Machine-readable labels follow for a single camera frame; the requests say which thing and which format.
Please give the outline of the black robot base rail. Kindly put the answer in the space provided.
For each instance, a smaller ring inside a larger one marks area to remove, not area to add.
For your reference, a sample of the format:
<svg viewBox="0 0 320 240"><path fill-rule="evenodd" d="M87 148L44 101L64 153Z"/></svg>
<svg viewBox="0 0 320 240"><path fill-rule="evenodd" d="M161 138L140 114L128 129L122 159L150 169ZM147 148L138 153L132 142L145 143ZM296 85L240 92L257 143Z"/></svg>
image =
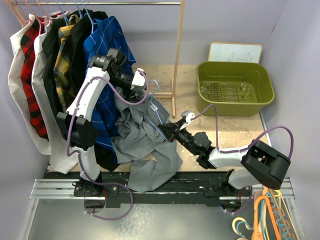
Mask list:
<svg viewBox="0 0 320 240"><path fill-rule="evenodd" d="M90 194L88 190L76 186L78 172L63 175L46 172L42 179L34 181L31 199L75 199L106 201L108 208L118 208L122 204L174 204L206 205L207 207L238 207L241 200L248 199L251 188L246 186L233 193L223 188L224 171L185 171L177 172L169 181L156 190L128 193L120 184L127 184L129 172L103 172L102 180L110 183L106 192Z"/></svg>

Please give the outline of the light blue hanger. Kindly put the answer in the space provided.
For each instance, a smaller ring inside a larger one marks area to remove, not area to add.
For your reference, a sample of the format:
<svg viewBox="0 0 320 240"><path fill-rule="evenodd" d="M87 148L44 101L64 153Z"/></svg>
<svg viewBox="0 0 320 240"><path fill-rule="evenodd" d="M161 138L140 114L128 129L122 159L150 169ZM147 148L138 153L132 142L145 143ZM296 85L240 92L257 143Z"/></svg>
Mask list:
<svg viewBox="0 0 320 240"><path fill-rule="evenodd" d="M154 90L151 94L148 95L146 104L155 114L155 121L151 120L150 117L147 117L147 120L151 123L151 125L159 132L159 134L168 142L168 137L160 130L159 125L165 124L169 122L170 114L161 103L159 99L156 98L155 94L160 89L159 83L155 79L149 80L149 82L156 83L156 90Z"/></svg>

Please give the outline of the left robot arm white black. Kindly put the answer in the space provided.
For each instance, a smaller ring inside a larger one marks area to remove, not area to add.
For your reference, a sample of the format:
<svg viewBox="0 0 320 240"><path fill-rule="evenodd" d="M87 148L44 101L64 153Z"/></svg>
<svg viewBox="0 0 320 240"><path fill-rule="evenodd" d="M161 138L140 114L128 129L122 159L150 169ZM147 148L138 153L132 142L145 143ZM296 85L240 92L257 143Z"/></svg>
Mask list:
<svg viewBox="0 0 320 240"><path fill-rule="evenodd" d="M92 124L95 105L105 86L109 86L117 95L115 87L129 91L148 91L146 73L138 68L133 76L121 73L120 68L127 57L118 49L110 48L107 55L95 54L88 63L84 82L72 104L66 112L59 112L56 122L67 141L67 156L76 155L80 165L79 188L91 196L103 191L102 174L97 165L94 145L98 129Z"/></svg>

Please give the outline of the grey shirt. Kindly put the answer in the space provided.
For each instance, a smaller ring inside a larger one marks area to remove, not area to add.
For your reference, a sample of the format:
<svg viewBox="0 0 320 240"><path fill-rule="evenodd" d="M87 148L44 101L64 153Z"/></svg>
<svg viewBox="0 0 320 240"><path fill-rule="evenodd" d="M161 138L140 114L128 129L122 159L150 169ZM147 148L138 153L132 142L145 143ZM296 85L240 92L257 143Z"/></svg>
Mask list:
<svg viewBox="0 0 320 240"><path fill-rule="evenodd" d="M115 123L118 135L111 142L117 162L131 163L127 186L136 192L149 192L162 186L183 163L176 142L166 141L147 120L149 117L156 121L156 115L146 100L132 106L114 98L120 115Z"/></svg>

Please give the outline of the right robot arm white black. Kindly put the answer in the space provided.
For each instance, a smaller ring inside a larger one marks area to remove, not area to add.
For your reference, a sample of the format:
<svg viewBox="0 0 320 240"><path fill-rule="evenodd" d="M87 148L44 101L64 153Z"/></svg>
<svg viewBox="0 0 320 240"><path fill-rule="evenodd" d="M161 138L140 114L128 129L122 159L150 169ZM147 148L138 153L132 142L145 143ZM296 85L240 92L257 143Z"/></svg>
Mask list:
<svg viewBox="0 0 320 240"><path fill-rule="evenodd" d="M228 196L240 189L256 184L279 190L285 179L291 160L261 140L242 148L218 149L212 146L205 132L194 135L183 127L183 119L177 122L159 124L158 128L168 142L178 141L204 169L238 167L227 172L222 190Z"/></svg>

